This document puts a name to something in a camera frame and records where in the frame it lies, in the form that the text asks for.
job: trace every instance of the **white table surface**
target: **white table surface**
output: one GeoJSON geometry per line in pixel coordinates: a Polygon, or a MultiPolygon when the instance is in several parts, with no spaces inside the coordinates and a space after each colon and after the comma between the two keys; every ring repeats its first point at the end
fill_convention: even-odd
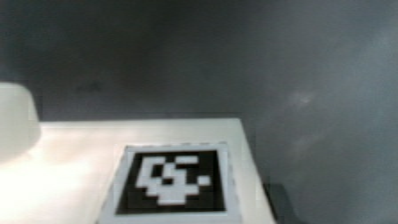
{"type": "Polygon", "coordinates": [[[41,139],[0,165],[0,223],[94,224],[128,144],[227,142],[245,224],[273,224],[238,119],[41,123],[41,139]]]}

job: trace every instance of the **white object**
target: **white object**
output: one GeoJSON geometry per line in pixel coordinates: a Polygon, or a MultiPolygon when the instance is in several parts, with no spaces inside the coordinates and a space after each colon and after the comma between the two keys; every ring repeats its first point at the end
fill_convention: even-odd
{"type": "Polygon", "coordinates": [[[0,223],[94,224],[126,146],[220,141],[229,150],[241,223],[275,223],[238,119],[44,122],[35,143],[39,128],[28,92],[3,84],[0,91],[0,119],[10,127],[0,132],[0,156],[26,152],[0,164],[0,223]]]}
{"type": "Polygon", "coordinates": [[[39,123],[26,89],[0,82],[0,162],[28,150],[39,139],[39,123]]]}
{"type": "MultiPolygon", "coordinates": [[[[243,224],[241,220],[241,209],[240,209],[240,201],[236,198],[236,186],[234,186],[234,175],[231,170],[231,164],[229,164],[229,147],[225,143],[209,143],[209,144],[192,144],[192,145],[167,145],[167,146],[135,146],[128,147],[124,158],[121,160],[119,165],[119,172],[115,175],[112,188],[110,188],[110,194],[106,197],[106,202],[103,206],[103,211],[99,215],[99,224],[156,224],[162,223],[167,220],[167,223],[174,224],[202,224],[202,223],[217,223],[217,224],[243,224]],[[220,192],[217,192],[215,196],[218,194],[224,195],[224,210],[211,211],[211,209],[206,209],[206,211],[194,211],[186,209],[179,209],[176,213],[144,213],[144,214],[115,214],[117,205],[119,205],[119,198],[122,195],[122,186],[126,183],[126,176],[128,176],[128,170],[131,165],[130,158],[135,157],[137,153],[188,153],[188,152],[215,152],[217,153],[217,167],[218,169],[206,170],[209,173],[220,172],[220,181],[222,183],[222,189],[220,192]]],[[[201,196],[199,187],[204,185],[209,185],[209,176],[199,175],[199,180],[202,183],[186,183],[186,170],[176,169],[176,165],[179,163],[190,163],[199,164],[199,157],[197,156],[176,156],[176,163],[167,163],[165,158],[160,156],[144,157],[142,159],[142,167],[138,170],[138,177],[137,177],[137,187],[146,187],[146,196],[158,196],[158,207],[169,206],[169,209],[172,209],[174,205],[186,206],[186,196],[201,196]],[[163,173],[160,177],[151,177],[153,173],[153,167],[156,165],[163,165],[163,173]],[[162,177],[174,179],[174,185],[162,185],[162,177]]]]}

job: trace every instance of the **white square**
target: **white square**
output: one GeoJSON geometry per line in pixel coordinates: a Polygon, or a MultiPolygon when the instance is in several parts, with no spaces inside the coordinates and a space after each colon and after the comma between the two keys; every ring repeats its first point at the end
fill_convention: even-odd
{"type": "Polygon", "coordinates": [[[229,165],[224,143],[128,146],[98,224],[241,224],[229,165]]]}

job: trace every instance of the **black square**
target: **black square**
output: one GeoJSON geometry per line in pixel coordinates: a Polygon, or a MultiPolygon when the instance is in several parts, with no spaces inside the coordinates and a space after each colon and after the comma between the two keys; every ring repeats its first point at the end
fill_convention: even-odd
{"type": "Polygon", "coordinates": [[[208,211],[225,211],[217,150],[135,153],[115,214],[208,211]]]}

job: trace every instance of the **dark object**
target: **dark object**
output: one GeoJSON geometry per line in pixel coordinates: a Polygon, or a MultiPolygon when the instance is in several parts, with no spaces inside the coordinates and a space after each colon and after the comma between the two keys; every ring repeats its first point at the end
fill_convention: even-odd
{"type": "MultiPolygon", "coordinates": [[[[154,165],[151,178],[162,177],[162,171],[163,166],[154,165]]],[[[162,179],[162,185],[172,185],[172,178],[162,179]]],[[[217,151],[137,153],[124,183],[122,196],[119,200],[115,214],[126,215],[144,213],[208,211],[225,211],[217,151]],[[186,203],[183,205],[158,205],[158,197],[147,197],[146,195],[147,188],[138,188],[135,186],[138,172],[142,169],[142,161],[144,158],[163,157],[165,163],[174,163],[174,158],[178,156],[195,156],[199,160],[197,164],[176,165],[178,170],[186,170],[186,184],[197,183],[197,177],[201,175],[206,175],[209,177],[211,184],[209,186],[199,186],[199,194],[186,196],[186,203]]]]}
{"type": "Polygon", "coordinates": [[[265,184],[265,193],[272,206],[272,213],[279,224],[307,224],[298,220],[288,198],[288,193],[281,184],[265,184]]]}

